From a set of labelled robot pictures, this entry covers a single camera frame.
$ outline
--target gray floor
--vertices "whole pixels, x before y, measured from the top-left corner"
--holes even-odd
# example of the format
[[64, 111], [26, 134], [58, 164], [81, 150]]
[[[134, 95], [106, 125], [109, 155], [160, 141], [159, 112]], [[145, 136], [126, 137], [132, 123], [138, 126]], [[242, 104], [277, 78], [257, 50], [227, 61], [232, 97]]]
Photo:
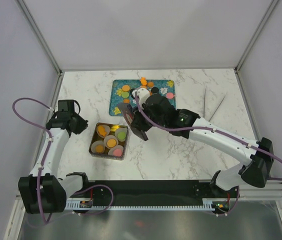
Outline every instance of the gray floor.
[[[28, 215], [33, 225], [39, 215]], [[239, 202], [227, 217], [198, 211], [107, 211], [67, 215], [40, 228], [24, 221], [21, 240], [282, 240], [275, 202]]]

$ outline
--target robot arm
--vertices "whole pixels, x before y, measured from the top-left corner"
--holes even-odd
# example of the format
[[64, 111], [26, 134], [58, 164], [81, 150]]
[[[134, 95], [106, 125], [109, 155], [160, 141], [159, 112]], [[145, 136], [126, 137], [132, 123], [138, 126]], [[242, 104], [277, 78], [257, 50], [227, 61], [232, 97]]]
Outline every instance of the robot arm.
[[241, 184], [249, 184], [257, 188], [263, 188], [266, 185], [273, 159], [235, 139], [244, 140], [249, 146], [255, 146], [272, 153], [270, 140], [263, 138], [259, 142], [223, 130], [195, 112], [187, 109], [175, 109], [166, 97], [159, 94], [150, 95], [149, 91], [144, 88], [137, 88], [132, 92], [132, 95], [136, 98], [143, 112], [140, 112], [137, 107], [132, 109], [124, 103], [120, 103], [118, 107], [123, 112], [133, 133], [141, 139], [148, 140], [145, 132], [152, 126], [161, 126], [174, 136], [208, 144], [240, 162], [230, 169], [215, 173], [210, 187], [216, 196], [220, 196], [224, 191]]
[[[44, 145], [34, 168], [29, 176], [19, 179], [18, 188], [27, 213], [39, 213], [37, 179], [40, 168], [42, 169], [40, 175], [42, 188], [40, 192], [44, 213], [63, 212], [67, 199], [88, 183], [86, 174], [82, 172], [68, 174], [64, 180], [56, 178], [63, 150], [71, 134], [80, 134], [88, 127], [88, 121], [75, 112], [75, 103], [75, 100], [58, 101], [58, 111], [53, 114], [46, 124], [52, 139], [48, 134], [45, 135]], [[43, 166], [41, 166], [41, 160], [44, 158], [45, 149], [50, 141], [49, 151], [45, 156]]]

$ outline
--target blue patterned placemat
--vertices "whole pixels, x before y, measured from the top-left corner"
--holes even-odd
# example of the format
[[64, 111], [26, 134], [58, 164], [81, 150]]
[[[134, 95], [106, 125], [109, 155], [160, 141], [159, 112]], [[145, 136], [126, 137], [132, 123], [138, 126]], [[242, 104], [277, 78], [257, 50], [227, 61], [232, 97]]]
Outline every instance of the blue patterned placemat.
[[[175, 82], [172, 80], [151, 80], [147, 79], [148, 82], [153, 82], [154, 86], [159, 89], [159, 94], [165, 96], [167, 93], [176, 94], [175, 91]], [[111, 90], [111, 98], [110, 98], [110, 107], [109, 114], [110, 116], [122, 116], [119, 108], [117, 107], [118, 103], [123, 102], [123, 97], [121, 96], [122, 87], [124, 85], [129, 85], [130, 89], [136, 89], [141, 86], [140, 80], [126, 80], [126, 79], [117, 79], [113, 81], [112, 90]], [[134, 108], [137, 104], [136, 101], [131, 97], [128, 98], [130, 100], [131, 106]], [[176, 108], [176, 98], [169, 99], [169, 102]]]

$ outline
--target table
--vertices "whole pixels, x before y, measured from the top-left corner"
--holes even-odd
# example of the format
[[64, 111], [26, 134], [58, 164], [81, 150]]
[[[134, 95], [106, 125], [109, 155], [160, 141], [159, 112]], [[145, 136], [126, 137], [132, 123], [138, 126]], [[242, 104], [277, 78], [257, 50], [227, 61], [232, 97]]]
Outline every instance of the table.
[[131, 133], [123, 161], [92, 157], [89, 146], [98, 122], [127, 125], [123, 117], [109, 115], [113, 80], [171, 79], [175, 83], [176, 107], [202, 116], [206, 87], [205, 118], [209, 119], [226, 97], [211, 122], [238, 135], [254, 138], [248, 113], [233, 69], [172, 69], [66, 72], [58, 99], [75, 99], [89, 127], [72, 134], [64, 148], [58, 178], [85, 172], [89, 180], [207, 180], [218, 170], [238, 162], [198, 141], [151, 128], [148, 141]]

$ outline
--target brown box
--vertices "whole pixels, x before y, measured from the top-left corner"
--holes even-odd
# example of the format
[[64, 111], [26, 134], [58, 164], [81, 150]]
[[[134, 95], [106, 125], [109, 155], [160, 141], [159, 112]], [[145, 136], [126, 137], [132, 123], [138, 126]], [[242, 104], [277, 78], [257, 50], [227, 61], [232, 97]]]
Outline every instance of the brown box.
[[[119, 157], [119, 156], [109, 155], [109, 151], [111, 149], [107, 148], [106, 146], [105, 146], [105, 150], [104, 150], [103, 153], [97, 153], [97, 152], [92, 151], [93, 143], [95, 143], [96, 141], [104, 141], [104, 139], [105, 139], [105, 138], [101, 137], [97, 132], [97, 128], [100, 125], [104, 125], [104, 126], [109, 127], [109, 134], [107, 136], [114, 136], [115, 137], [116, 136], [115, 135], [116, 130], [118, 130], [118, 129], [125, 129], [126, 130], [125, 140], [124, 141], [119, 141], [119, 140], [117, 141], [118, 142], [117, 146], [123, 147], [122, 156]], [[113, 160], [123, 160], [124, 157], [125, 157], [126, 151], [127, 151], [128, 139], [129, 139], [129, 128], [128, 128], [128, 126], [98, 122], [95, 126], [95, 129], [94, 129], [92, 141], [91, 141], [90, 147], [89, 147], [89, 153], [93, 157], [104, 158], [104, 159], [113, 159]]]

